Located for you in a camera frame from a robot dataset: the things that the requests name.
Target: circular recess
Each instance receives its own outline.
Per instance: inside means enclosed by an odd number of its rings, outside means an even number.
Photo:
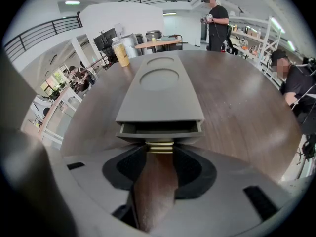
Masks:
[[[147,65],[151,67],[161,68],[161,67],[169,66],[173,62],[174,62],[174,59],[170,57],[159,57],[159,58],[150,60],[149,62],[147,62]]]
[[[174,87],[178,80],[178,73],[171,69],[155,69],[144,74],[139,83],[145,90],[159,91]]]

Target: small table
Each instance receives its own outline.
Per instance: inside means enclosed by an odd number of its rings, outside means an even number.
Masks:
[[[166,49],[167,51],[170,51],[170,48],[169,48],[169,45],[171,44],[176,44],[176,43],[180,43],[181,40],[168,40],[168,41],[161,41],[161,40],[158,40],[158,41],[149,41],[149,42],[146,42],[146,43],[142,43],[142,44],[139,44],[137,46],[135,46],[136,49],[141,49],[141,48],[148,48],[148,47],[151,47],[153,53],[156,53],[156,49],[155,47],[156,46],[166,46]]]

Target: wooden table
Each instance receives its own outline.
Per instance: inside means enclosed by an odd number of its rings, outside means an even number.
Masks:
[[[146,42],[146,43],[142,43],[142,44],[139,44],[137,46],[135,46],[136,49],[141,49],[141,48],[148,48],[148,47],[151,47],[151,49],[153,50],[153,53],[156,53],[156,49],[155,47],[156,46],[166,46],[167,47],[167,51],[168,51],[168,47],[169,45],[171,44],[176,44],[176,43],[180,43],[181,40],[168,40],[168,41],[161,41],[161,40],[157,40],[157,41],[149,41],[149,42]]]
[[[170,54],[180,57],[205,116],[205,137],[194,146],[242,159],[280,180],[296,153],[301,132],[290,107],[272,83],[235,55],[210,51]],[[130,59],[125,68],[114,64],[100,75],[72,118],[61,146],[62,155],[128,145],[115,136],[120,129],[115,119],[143,58]],[[148,155],[134,188],[141,229],[149,231],[173,206],[176,178],[171,155]]]

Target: window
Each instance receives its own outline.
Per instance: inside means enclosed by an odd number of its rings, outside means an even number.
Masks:
[[[69,79],[62,72],[66,70],[67,67],[65,65],[61,66],[59,69],[55,70],[53,74],[46,79],[45,82],[40,86],[45,93],[50,96],[54,91],[59,89],[59,84],[69,83]]]
[[[68,78],[64,75],[63,71],[66,69],[65,65],[61,66],[59,69],[57,69],[53,74],[55,79],[59,83],[69,83]]]
[[[53,89],[49,84],[45,81],[43,84],[40,86],[45,93],[50,96],[53,93]]]
[[[49,84],[50,87],[53,88],[53,90],[58,90],[59,82],[55,79],[55,77],[53,75],[51,75],[49,78],[47,78],[46,82]]]

